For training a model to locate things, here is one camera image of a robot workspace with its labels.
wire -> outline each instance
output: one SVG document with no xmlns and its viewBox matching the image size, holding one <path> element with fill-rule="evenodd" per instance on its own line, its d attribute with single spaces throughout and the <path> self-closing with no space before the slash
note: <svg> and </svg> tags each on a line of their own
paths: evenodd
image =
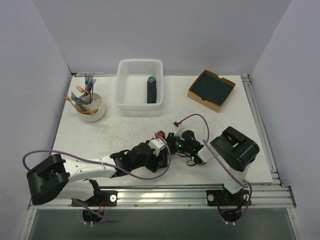
<svg viewBox="0 0 320 240">
<path fill-rule="evenodd" d="M 186 164 L 187 164 L 189 167 L 193 167 L 193 166 L 197 165 L 193 160 L 188 160 L 188 161 L 186 161 Z"/>
<path fill-rule="evenodd" d="M 162 177 L 162 176 L 169 170 L 169 167 L 170 167 L 170 165 L 171 165 L 171 152 L 170 152 L 170 148 L 169 148 L 167 142 L 166 142 L 162 137 L 157 136 L 157 135 L 156 135 L 155 137 L 156 137 L 157 139 L 160 139 L 160 140 L 164 143 L 164 145 L 165 145 L 165 147 L 166 147 L 166 149 L 167 149 L 167 151 L 168 151 L 168 166 L 167 166 L 166 169 L 165 169 L 162 173 L 160 173 L 159 175 L 154 176 L 154 177 L 142 177 L 142 176 L 137 176 L 137 175 L 135 175 L 135 174 L 133 174 L 133 173 L 131 173 L 131 172 L 123 169 L 122 167 L 117 166 L 117 165 L 113 165 L 113 164 L 106 163 L 106 162 L 103 162 L 102 164 L 105 165 L 105 166 L 111 167 L 111 168 L 118 169 L 118 170 L 124 172 L 125 174 L 130 175 L 130 176 L 132 176 L 132 177 L 134 177 L 134 178 L 136 178 L 136 179 L 141 179 L 141 180 L 154 180 L 154 179 L 158 179 L 158 178 Z M 85 158 L 82 158 L 82 157 L 73 155 L 73 154 L 68 153 L 68 152 L 65 152 L 65 151 L 41 149 L 41 150 L 30 151 L 30 152 L 26 153 L 26 154 L 23 156 L 23 158 L 22 158 L 22 164 L 23 164 L 23 166 L 25 167 L 25 169 L 27 169 L 28 171 L 30 171 L 30 168 L 29 168 L 29 167 L 27 166 L 27 164 L 26 164 L 26 157 L 29 156 L 29 155 L 31 155 L 31 154 L 35 154 L 35 153 L 56 153 L 56 154 L 62 154 L 62 155 L 66 155 L 66 156 L 68 156 L 68 157 L 77 159 L 77 160 L 79 160 L 79 161 L 85 162 L 85 163 L 101 165 L 101 162 L 88 160 L 88 159 L 85 159 Z"/>
<path fill-rule="evenodd" d="M 95 211 L 92 210 L 91 208 L 89 208 L 89 207 L 87 207 L 86 205 L 84 205 L 79 199 L 77 199 L 77 198 L 71 198 L 71 200 L 74 201 L 75 203 L 77 203 L 78 205 L 80 205 L 81 207 L 85 208 L 86 210 L 88 210 L 90 213 L 92 213 L 92 214 L 98 216 L 99 218 L 107 221 L 108 223 L 111 223 L 111 224 L 114 223 L 113 220 L 111 220 L 111 219 L 109 219 L 109 218 L 101 215 L 100 213 L 95 212 Z"/>
<path fill-rule="evenodd" d="M 102 208 L 101 208 L 101 206 L 102 205 L 104 205 L 105 204 L 105 202 L 106 202 L 106 198 L 105 197 L 103 197 L 103 200 L 99 203 L 99 211 L 100 212 L 102 212 L 103 210 L 102 210 Z"/>
<path fill-rule="evenodd" d="M 207 123 L 205 117 L 202 116 L 201 114 L 199 114 L 199 113 L 193 113 L 193 114 L 191 114 L 191 115 L 189 115 L 189 116 L 186 116 L 184 119 L 182 119 L 180 122 L 178 122 L 178 124 L 182 123 L 183 121 L 185 121 L 185 120 L 187 120 L 188 118 L 191 118 L 191 117 L 193 117 L 193 116 L 199 116 L 200 118 L 203 119 L 203 121 L 204 121 L 204 123 L 205 123 L 205 126 L 206 126 L 207 133 L 208 133 L 208 136 L 207 136 L 207 138 L 206 138 L 206 141 L 209 142 L 209 139 L 210 139 L 209 126 L 208 126 L 208 123 Z"/>
<path fill-rule="evenodd" d="M 183 152 L 183 151 L 178 151 L 178 155 L 179 155 L 179 157 L 182 157 L 182 158 L 190 158 L 190 160 L 186 161 L 186 164 L 187 164 L 189 167 L 193 167 L 193 166 L 197 165 L 197 164 L 195 163 L 195 161 L 192 160 L 192 156 L 186 154 L 185 152 Z"/>
</svg>

cardboard box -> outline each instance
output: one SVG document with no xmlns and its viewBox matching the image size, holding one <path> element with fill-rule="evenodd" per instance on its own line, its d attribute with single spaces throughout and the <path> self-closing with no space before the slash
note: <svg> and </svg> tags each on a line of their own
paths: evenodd
<svg viewBox="0 0 320 240">
<path fill-rule="evenodd" d="M 235 85 L 228 79 L 204 70 L 189 88 L 187 96 L 218 113 Z"/>
</svg>

white cup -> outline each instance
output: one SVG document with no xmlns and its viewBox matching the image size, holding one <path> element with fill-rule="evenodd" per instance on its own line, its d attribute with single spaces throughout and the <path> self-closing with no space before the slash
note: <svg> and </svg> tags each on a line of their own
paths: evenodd
<svg viewBox="0 0 320 240">
<path fill-rule="evenodd" d="M 90 96 L 87 95 L 85 96 L 84 94 L 82 94 L 79 99 L 83 100 L 84 102 L 90 102 Z M 96 112 L 96 114 L 81 114 L 80 112 L 77 111 L 77 113 L 79 114 L 79 116 L 86 122 L 96 122 L 98 120 L 100 120 L 105 112 L 106 112 L 106 107 L 105 104 L 101 98 L 101 96 L 97 93 L 93 93 L 93 101 L 90 104 L 82 104 L 81 105 L 86 111 L 92 111 L 92 110 L 96 110 L 98 109 L 98 111 Z"/>
</svg>

white mesh basket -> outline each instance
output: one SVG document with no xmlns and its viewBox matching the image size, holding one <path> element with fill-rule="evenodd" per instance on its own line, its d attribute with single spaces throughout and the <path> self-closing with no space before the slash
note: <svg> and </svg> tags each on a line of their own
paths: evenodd
<svg viewBox="0 0 320 240">
<path fill-rule="evenodd" d="M 147 81 L 156 76 L 156 103 L 147 103 Z M 114 102 L 123 110 L 155 110 L 163 102 L 164 67 L 154 59 L 125 59 L 116 74 Z"/>
</svg>

purple cable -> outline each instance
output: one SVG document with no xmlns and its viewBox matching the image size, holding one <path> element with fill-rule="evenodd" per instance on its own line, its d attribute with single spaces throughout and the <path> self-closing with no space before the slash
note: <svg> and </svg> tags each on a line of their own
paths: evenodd
<svg viewBox="0 0 320 240">
<path fill-rule="evenodd" d="M 112 224 L 114 221 L 112 221 L 111 219 L 102 216 L 101 214 L 95 212 L 94 210 L 90 209 L 89 207 L 87 207 L 86 205 L 84 205 L 81 201 L 79 201 L 76 198 L 71 198 L 72 201 L 74 201 L 75 203 L 79 204 L 81 207 L 85 208 L 86 210 L 88 210 L 90 213 L 93 213 L 94 215 L 98 216 L 99 218 L 102 218 L 103 220 L 107 221 L 108 223 Z"/>
<path fill-rule="evenodd" d="M 142 176 L 137 176 L 125 169 L 123 169 L 122 167 L 119 167 L 119 166 L 116 166 L 116 165 L 113 165 L 113 164 L 110 164 L 110 163 L 106 163 L 106 162 L 103 162 L 102 164 L 105 165 L 105 166 L 108 166 L 108 167 L 112 167 L 112 168 L 115 168 L 115 169 L 118 169 L 122 172 L 124 172 L 125 174 L 128 174 L 136 179 L 141 179 L 141 180 L 154 180 L 154 179 L 158 179 L 160 177 L 162 177 L 168 170 L 169 170 L 169 167 L 170 167 L 170 164 L 171 164 L 171 152 L 170 152 L 170 149 L 169 149 L 169 146 L 167 144 L 167 142 L 160 136 L 155 136 L 156 138 L 160 139 L 164 144 L 165 144 L 165 147 L 168 151 L 168 166 L 166 167 L 166 169 L 163 171 L 163 173 L 159 174 L 158 176 L 154 176 L 154 177 L 142 177 Z M 62 154 L 62 155 L 66 155 L 68 157 L 71 157 L 71 158 L 74 158 L 74 159 L 77 159 L 77 160 L 80 160 L 80 161 L 83 161 L 85 163 L 89 163 L 89 164 L 97 164 L 97 165 L 101 165 L 101 162 L 97 162 L 97 161 L 92 161 L 92 160 L 88 160 L 88 159 L 85 159 L 85 158 L 82 158 L 82 157 L 79 157 L 79 156 L 76 156 L 76 155 L 73 155 L 71 153 L 68 153 L 68 152 L 64 152 L 64 151 L 58 151 L 58 150 L 49 150 L 49 149 L 41 149 L 41 150 L 34 150 L 34 151 L 30 151 L 28 153 L 26 153 L 23 158 L 22 158 L 22 163 L 23 163 L 23 166 L 25 167 L 25 169 L 27 169 L 28 171 L 30 171 L 30 168 L 27 166 L 26 164 L 26 157 L 31 155 L 31 154 L 35 154 L 35 153 L 56 153 L 56 154 Z"/>
<path fill-rule="evenodd" d="M 206 119 L 204 118 L 204 116 L 202 116 L 202 115 L 199 114 L 199 113 L 193 113 L 193 114 L 191 114 L 191 115 L 189 115 L 189 116 L 186 116 L 186 117 L 185 117 L 184 119 L 182 119 L 180 122 L 183 122 L 183 121 L 185 121 L 185 120 L 187 120 L 188 118 L 191 118 L 191 117 L 193 117 L 193 116 L 199 116 L 200 118 L 203 119 L 203 121 L 204 121 L 204 123 L 205 123 L 205 126 L 206 126 L 207 133 L 208 133 L 208 137 L 206 138 L 206 141 L 208 142 L 209 139 L 210 139 L 210 131 L 209 131 L 208 123 L 207 123 Z"/>
</svg>

